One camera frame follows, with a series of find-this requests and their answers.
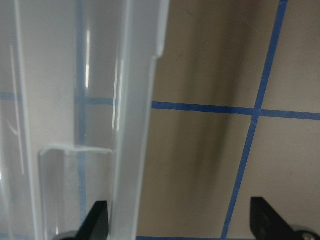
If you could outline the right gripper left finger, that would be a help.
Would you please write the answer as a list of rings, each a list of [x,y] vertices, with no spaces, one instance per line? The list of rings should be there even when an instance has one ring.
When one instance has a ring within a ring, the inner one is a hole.
[[[96,201],[76,233],[75,240],[106,240],[109,235],[108,202]]]

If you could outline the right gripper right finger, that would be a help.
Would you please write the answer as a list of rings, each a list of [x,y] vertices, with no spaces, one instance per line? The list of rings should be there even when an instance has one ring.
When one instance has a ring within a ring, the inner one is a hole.
[[[294,230],[263,197],[250,199],[250,230],[256,240],[297,240]]]

